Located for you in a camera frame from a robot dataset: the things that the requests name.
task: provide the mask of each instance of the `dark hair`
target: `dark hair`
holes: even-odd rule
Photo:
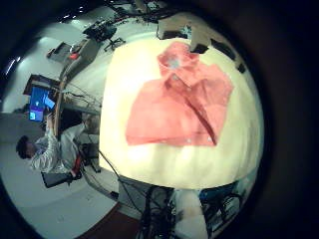
[[[27,141],[29,138],[26,135],[23,135],[20,137],[17,146],[16,146],[16,151],[18,152],[19,156],[22,159],[25,158],[30,158],[30,156],[27,155]]]

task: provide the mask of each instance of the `desk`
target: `desk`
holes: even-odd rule
[[[120,175],[155,185],[210,188],[244,177],[258,165],[262,150],[260,106],[234,63],[213,48],[200,55],[200,60],[218,64],[234,86],[218,145],[128,146],[125,132],[132,104],[144,82],[160,77],[157,55],[172,41],[189,43],[186,39],[145,39],[116,49],[105,84],[100,151]],[[111,170],[101,156],[100,166]]]
[[[81,112],[81,113],[86,113],[86,114],[91,114],[91,115],[99,115],[100,113],[95,111],[95,110],[91,110],[88,108],[83,108],[83,107],[78,107],[72,104],[68,104],[64,101],[63,98],[63,90],[66,88],[67,85],[67,78],[64,78],[59,85],[59,92],[57,94],[57,100],[56,100],[56,105],[55,105],[55,109],[54,109],[54,135],[55,136],[60,136],[60,115],[63,109],[69,109],[72,111],[77,111],[77,112]]]

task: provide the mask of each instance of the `white wall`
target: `white wall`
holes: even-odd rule
[[[15,151],[23,134],[36,139],[39,124],[21,114],[0,114],[0,175],[21,215],[45,238],[75,238],[100,221],[115,201],[92,189],[84,178],[46,188],[40,172],[30,170]]]
[[[52,23],[37,34],[37,37],[46,37],[56,39],[59,42],[65,42],[69,45],[77,44],[86,37],[83,30],[80,30],[70,24]]]
[[[46,58],[52,48],[56,48],[61,41],[51,38],[36,40],[34,46],[20,60],[15,71],[10,76],[3,97],[2,112],[12,113],[15,109],[24,106],[28,96],[23,91],[31,74],[41,74],[45,77],[57,79],[62,71],[62,64]]]

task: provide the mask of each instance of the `computer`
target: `computer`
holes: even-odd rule
[[[46,108],[54,107],[54,102],[49,98],[50,91],[40,87],[32,87],[30,98],[29,120],[42,121]]]

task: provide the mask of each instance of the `man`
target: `man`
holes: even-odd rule
[[[50,173],[71,172],[75,176],[74,167],[79,150],[74,139],[86,128],[92,128],[92,126],[93,119],[88,118],[85,122],[63,131],[61,140],[58,141],[53,133],[52,117],[47,116],[45,135],[36,142],[30,141],[26,135],[22,136],[16,150],[22,159],[28,159],[29,166],[33,170]]]

